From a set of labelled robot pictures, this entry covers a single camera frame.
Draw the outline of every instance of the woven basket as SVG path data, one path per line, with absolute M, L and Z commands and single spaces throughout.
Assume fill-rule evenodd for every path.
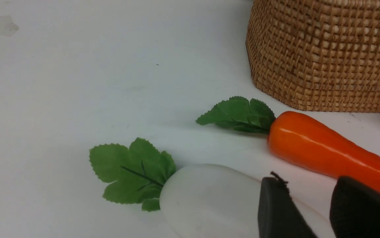
M 380 0 L 255 0 L 256 87 L 299 110 L 380 112 Z

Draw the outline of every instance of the toy carrot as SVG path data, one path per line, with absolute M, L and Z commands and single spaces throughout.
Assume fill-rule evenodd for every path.
M 267 134 L 273 155 L 335 179 L 350 176 L 380 192 L 380 157 L 306 114 L 286 111 L 275 118 L 262 101 L 232 97 L 216 104 L 196 122 Z

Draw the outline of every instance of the carrot leaf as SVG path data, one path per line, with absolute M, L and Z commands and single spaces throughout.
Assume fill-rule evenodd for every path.
M 156 210 L 163 185 L 176 171 L 171 155 L 141 138 L 129 148 L 119 144 L 95 146 L 89 157 L 98 178 L 110 183 L 104 199 L 120 204 L 143 203 L 144 211 Z
M 268 134 L 274 113 L 262 101 L 234 96 L 216 104 L 200 116 L 199 125 L 215 124 L 221 128 L 247 133 Z

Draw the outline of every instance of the toy radish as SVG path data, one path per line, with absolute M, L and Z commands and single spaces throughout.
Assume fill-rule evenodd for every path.
M 96 146 L 90 162 L 110 183 L 105 199 L 160 209 L 181 238 L 335 238 L 329 221 L 292 198 L 275 174 L 259 181 L 215 164 L 175 171 L 171 155 L 141 138 L 129 148 Z

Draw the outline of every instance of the orange carrot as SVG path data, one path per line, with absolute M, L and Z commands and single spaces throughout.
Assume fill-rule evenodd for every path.
M 303 113 L 287 111 L 272 123 L 270 152 L 333 178 L 350 176 L 380 192 L 380 157 Z
M 216 104 L 196 123 L 267 134 L 273 155 L 336 179 L 352 177 L 380 192 L 380 157 L 303 113 L 287 111 L 275 118 L 264 102 L 235 96 Z

